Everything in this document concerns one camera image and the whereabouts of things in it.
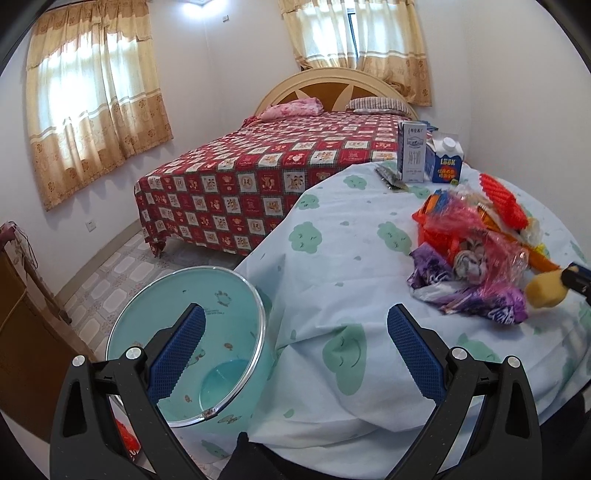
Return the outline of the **red checkered bed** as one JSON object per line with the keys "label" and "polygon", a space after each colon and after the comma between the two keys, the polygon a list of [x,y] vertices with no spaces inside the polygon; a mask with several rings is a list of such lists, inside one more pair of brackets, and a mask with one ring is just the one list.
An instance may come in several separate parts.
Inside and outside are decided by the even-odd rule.
{"label": "red checkered bed", "polygon": [[145,243],[167,239],[247,255],[298,198],[351,165],[396,157],[403,116],[327,112],[248,126],[142,176],[134,197]]}

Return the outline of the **tall white carton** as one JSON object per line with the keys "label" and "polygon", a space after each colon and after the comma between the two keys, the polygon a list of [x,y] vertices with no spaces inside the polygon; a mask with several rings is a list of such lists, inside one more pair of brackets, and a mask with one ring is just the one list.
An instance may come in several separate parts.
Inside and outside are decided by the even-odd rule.
{"label": "tall white carton", "polygon": [[422,183],[425,177],[427,125],[419,121],[398,124],[398,171],[407,183]]}

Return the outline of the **right beige curtain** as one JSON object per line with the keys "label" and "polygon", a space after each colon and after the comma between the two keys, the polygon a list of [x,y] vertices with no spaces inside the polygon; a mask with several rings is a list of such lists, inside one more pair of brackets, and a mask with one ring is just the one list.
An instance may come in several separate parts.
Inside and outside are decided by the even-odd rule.
{"label": "right beige curtain", "polygon": [[346,68],[393,86],[407,102],[432,105],[431,75],[413,1],[280,1],[302,70]]}

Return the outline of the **purple foil wrapper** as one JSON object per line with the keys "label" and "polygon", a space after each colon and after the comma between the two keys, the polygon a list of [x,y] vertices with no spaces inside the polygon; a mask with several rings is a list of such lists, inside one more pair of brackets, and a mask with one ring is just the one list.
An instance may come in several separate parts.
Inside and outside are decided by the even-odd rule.
{"label": "purple foil wrapper", "polygon": [[480,316],[500,325],[517,325],[528,318],[519,287],[527,262],[496,263],[484,245],[472,243],[451,262],[430,244],[411,252],[414,271],[407,279],[411,295],[445,314]]}

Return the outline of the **cloud print table cloth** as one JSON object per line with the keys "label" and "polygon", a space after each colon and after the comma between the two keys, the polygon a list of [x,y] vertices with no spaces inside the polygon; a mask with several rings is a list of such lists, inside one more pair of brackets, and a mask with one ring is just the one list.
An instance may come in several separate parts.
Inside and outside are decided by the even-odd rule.
{"label": "cloud print table cloth", "polygon": [[211,421],[207,451],[232,451],[245,431],[283,458],[327,474],[382,479],[406,453],[434,404],[424,398],[387,331],[403,304],[424,327],[475,358],[521,359],[538,415],[549,419],[590,379],[590,310],[577,295],[517,326],[446,315],[408,287],[414,213],[429,196],[393,192],[372,164],[349,167],[301,202],[238,266],[269,308],[273,371],[248,413]]}

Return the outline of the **striped pillow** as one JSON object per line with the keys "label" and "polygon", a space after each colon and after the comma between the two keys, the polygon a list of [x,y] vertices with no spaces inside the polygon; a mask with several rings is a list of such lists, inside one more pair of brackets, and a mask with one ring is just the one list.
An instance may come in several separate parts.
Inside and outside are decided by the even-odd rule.
{"label": "striped pillow", "polygon": [[349,100],[346,108],[351,111],[389,111],[407,117],[412,116],[410,107],[404,100],[389,97],[360,97]]}

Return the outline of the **orange long snack wrapper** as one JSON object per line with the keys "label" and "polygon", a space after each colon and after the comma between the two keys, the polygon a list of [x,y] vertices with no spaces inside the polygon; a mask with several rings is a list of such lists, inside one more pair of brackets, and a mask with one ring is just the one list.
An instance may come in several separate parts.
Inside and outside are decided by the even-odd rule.
{"label": "orange long snack wrapper", "polygon": [[502,228],[501,225],[496,221],[495,217],[491,216],[492,210],[490,208],[486,207],[482,203],[479,203],[477,210],[483,223],[489,230],[499,233],[509,242],[520,245],[528,252],[528,263],[531,269],[538,273],[546,273],[561,269],[559,265],[555,264],[550,258],[543,255],[539,250],[531,247],[522,240],[519,240],[516,235],[509,233],[506,229]]}

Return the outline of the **teal plastic trash bin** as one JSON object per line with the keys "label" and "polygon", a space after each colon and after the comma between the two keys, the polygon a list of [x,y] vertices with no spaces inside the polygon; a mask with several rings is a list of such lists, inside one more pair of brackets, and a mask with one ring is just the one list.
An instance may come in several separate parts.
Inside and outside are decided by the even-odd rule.
{"label": "teal plastic trash bin", "polygon": [[169,426],[219,435],[245,431],[273,365],[267,334],[270,300],[242,275],[190,267],[137,293],[108,337],[106,357],[144,347],[195,303],[204,308],[204,336],[169,397],[157,404]]}

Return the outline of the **red foam net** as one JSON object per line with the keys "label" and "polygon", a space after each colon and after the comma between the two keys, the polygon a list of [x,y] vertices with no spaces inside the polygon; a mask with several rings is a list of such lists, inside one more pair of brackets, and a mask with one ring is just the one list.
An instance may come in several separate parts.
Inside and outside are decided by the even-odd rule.
{"label": "red foam net", "polygon": [[528,217],[518,204],[516,197],[499,180],[486,173],[481,173],[480,185],[507,227],[516,231],[528,227]]}

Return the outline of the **beige curtain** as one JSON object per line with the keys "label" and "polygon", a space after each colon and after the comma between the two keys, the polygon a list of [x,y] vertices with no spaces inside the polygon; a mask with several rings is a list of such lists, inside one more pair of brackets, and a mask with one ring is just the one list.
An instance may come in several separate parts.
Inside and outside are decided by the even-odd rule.
{"label": "beige curtain", "polygon": [[44,13],[26,63],[26,117],[45,210],[172,140],[145,1]]}
{"label": "beige curtain", "polygon": [[393,86],[407,102],[432,105],[431,75],[413,1],[280,1],[302,70],[346,68]]}

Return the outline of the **red orange wrapper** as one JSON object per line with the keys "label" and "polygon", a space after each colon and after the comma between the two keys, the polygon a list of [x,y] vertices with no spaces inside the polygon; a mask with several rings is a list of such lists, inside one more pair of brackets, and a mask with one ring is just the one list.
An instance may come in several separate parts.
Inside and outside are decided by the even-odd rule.
{"label": "red orange wrapper", "polygon": [[447,191],[438,189],[412,214],[418,225],[418,244],[429,244],[450,266],[467,245],[466,234],[449,212],[451,201]]}

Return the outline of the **cream wooden headboard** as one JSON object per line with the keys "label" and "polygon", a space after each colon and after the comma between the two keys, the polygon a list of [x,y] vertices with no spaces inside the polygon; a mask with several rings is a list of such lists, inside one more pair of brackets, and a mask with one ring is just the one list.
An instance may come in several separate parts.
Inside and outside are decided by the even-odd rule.
{"label": "cream wooden headboard", "polygon": [[418,119],[414,108],[393,86],[368,73],[337,67],[304,70],[281,81],[263,97],[254,114],[276,104],[311,97],[318,98],[325,111],[345,111],[352,99],[370,96],[396,98],[408,107],[411,119]]}

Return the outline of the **brown wooden cabinet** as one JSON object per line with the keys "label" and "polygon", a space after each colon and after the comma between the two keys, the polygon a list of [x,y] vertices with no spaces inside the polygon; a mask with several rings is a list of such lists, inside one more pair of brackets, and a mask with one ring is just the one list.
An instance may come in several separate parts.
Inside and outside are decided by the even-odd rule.
{"label": "brown wooden cabinet", "polygon": [[50,440],[61,386],[74,356],[94,360],[37,273],[34,252],[13,222],[1,226],[1,410]]}

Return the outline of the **blue gable top carton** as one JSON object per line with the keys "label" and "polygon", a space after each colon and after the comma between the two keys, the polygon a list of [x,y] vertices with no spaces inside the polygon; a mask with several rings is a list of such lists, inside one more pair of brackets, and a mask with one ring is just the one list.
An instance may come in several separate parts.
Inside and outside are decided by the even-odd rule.
{"label": "blue gable top carton", "polygon": [[464,150],[455,135],[434,132],[427,140],[425,173],[432,183],[459,182]]}

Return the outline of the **left beige curtain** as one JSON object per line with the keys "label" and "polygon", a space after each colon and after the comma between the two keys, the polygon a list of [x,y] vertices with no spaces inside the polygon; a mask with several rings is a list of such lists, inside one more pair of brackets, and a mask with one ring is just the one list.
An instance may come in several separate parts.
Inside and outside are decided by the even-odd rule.
{"label": "left beige curtain", "polygon": [[26,63],[26,117],[45,210],[172,140],[145,1],[44,13]]}

